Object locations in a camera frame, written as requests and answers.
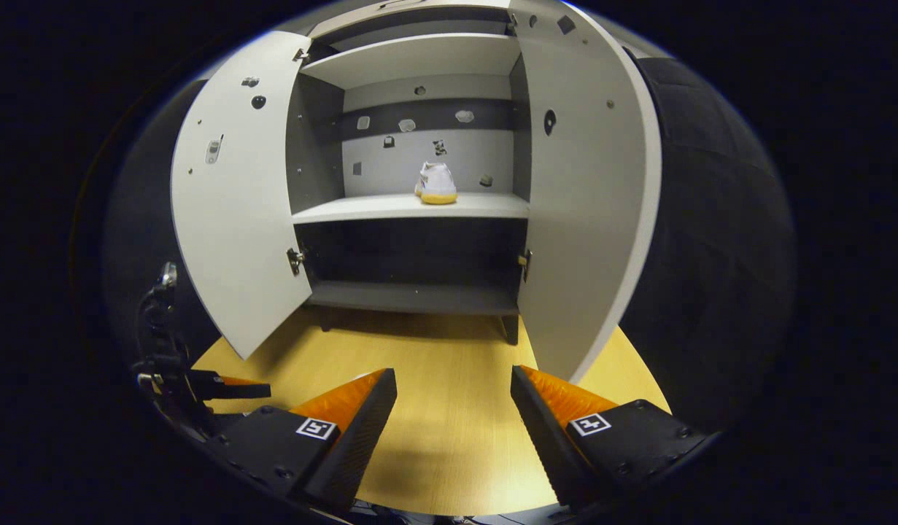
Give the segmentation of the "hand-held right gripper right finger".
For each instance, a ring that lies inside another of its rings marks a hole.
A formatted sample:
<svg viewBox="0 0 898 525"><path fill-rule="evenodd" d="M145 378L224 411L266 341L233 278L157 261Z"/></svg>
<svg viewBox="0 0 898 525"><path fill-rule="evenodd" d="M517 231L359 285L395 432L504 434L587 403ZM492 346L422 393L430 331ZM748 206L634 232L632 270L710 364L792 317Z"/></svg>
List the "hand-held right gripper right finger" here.
<svg viewBox="0 0 898 525"><path fill-rule="evenodd" d="M708 448L708 435L654 403L617 403L516 365L510 395L557 501L612 508L671 478Z"/></svg>

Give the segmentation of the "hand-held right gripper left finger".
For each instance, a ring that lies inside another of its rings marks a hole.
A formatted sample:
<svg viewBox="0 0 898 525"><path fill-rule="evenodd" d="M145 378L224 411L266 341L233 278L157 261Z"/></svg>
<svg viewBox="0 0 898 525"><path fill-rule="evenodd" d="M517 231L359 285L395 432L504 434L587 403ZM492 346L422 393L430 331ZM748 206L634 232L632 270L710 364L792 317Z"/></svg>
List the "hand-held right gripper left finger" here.
<svg viewBox="0 0 898 525"><path fill-rule="evenodd" d="M263 405L206 448L276 498L348 511L396 398L395 370L379 369L292 410Z"/></svg>

